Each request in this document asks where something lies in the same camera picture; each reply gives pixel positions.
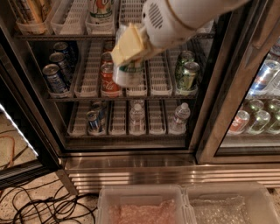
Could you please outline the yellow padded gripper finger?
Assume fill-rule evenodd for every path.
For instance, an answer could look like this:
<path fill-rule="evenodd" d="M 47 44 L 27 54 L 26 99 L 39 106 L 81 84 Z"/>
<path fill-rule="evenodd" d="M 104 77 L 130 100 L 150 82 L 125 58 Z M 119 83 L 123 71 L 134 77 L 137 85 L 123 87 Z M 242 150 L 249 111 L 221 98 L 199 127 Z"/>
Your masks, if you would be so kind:
<path fill-rule="evenodd" d="M 129 64 L 132 61 L 144 61 L 144 60 L 149 60 L 150 58 L 158 55 L 159 53 L 163 52 L 163 48 L 147 48 L 143 49 L 140 52 L 132 52 L 128 56 L 124 57 L 124 60 L 122 62 L 123 65 Z"/>
<path fill-rule="evenodd" d="M 144 52 L 145 44 L 141 32 L 135 24 L 130 24 L 119 37 L 111 57 L 116 65 L 122 65 L 141 58 Z"/>

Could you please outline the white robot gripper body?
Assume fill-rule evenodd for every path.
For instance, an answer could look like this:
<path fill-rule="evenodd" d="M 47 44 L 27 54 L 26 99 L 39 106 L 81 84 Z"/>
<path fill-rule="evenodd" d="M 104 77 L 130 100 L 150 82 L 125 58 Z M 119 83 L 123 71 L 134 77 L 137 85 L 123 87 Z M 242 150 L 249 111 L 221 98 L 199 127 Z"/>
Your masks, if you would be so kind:
<path fill-rule="evenodd" d="M 150 43 L 168 48 L 191 37 L 197 30 L 192 18 L 194 6 L 193 0 L 147 0 L 142 22 Z"/>

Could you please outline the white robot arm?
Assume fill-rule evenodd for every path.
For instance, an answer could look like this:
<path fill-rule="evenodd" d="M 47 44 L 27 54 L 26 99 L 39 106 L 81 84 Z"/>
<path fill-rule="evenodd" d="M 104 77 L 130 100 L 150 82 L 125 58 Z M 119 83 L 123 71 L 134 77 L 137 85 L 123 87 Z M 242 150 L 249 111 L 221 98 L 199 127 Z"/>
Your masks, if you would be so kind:
<path fill-rule="evenodd" d="M 249 0 L 147 0 L 140 24 L 129 24 L 111 55 L 117 66 L 148 60 L 194 36 L 217 16 Z"/>

